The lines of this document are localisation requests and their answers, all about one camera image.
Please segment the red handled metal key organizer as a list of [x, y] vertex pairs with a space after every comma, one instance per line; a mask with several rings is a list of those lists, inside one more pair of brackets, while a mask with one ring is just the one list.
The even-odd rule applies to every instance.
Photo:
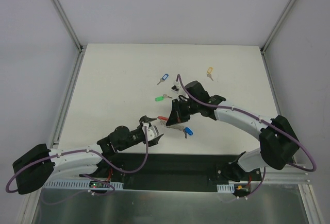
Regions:
[[168, 118], [164, 117], [164, 116], [158, 116], [157, 117], [158, 120], [160, 120], [160, 123], [165, 126], [166, 128], [169, 129], [175, 129], [175, 130], [179, 130], [179, 131], [185, 131], [185, 126], [180, 125], [180, 124], [173, 124], [173, 123], [168, 123]]

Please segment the key with blue oval tag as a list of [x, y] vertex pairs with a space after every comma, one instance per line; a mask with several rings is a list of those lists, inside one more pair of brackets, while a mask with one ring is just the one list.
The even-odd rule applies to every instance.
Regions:
[[183, 127], [182, 132], [184, 133], [185, 139], [187, 139], [188, 136], [193, 136], [193, 132], [188, 127]]

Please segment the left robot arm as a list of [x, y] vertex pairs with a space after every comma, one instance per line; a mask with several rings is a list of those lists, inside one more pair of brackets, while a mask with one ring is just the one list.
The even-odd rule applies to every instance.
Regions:
[[157, 126], [152, 125], [153, 121], [143, 116], [136, 129], [118, 126], [108, 136], [82, 148], [50, 149], [46, 144], [38, 144], [13, 162], [14, 175], [5, 190], [10, 194], [26, 195], [51, 180], [78, 175], [90, 177], [93, 173], [97, 177], [104, 177], [108, 174], [109, 166], [124, 174], [136, 173], [142, 166], [124, 170], [122, 166], [113, 164], [112, 160], [119, 152], [139, 143], [146, 148], [157, 145], [163, 135]]

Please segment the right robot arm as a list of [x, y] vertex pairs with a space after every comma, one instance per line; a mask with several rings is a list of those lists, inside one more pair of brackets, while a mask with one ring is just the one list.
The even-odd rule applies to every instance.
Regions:
[[296, 135], [288, 120], [278, 115], [276, 118], [249, 114], [246, 110], [236, 110], [234, 105], [219, 95], [210, 96], [201, 83], [193, 81], [184, 88], [175, 82], [171, 90], [177, 94], [172, 100], [172, 109], [167, 126], [189, 121], [194, 114], [211, 118], [235, 126], [259, 141], [259, 148], [244, 151], [232, 162], [221, 167], [221, 175], [239, 182], [251, 171], [270, 166], [281, 170], [292, 161], [299, 146], [291, 139]]

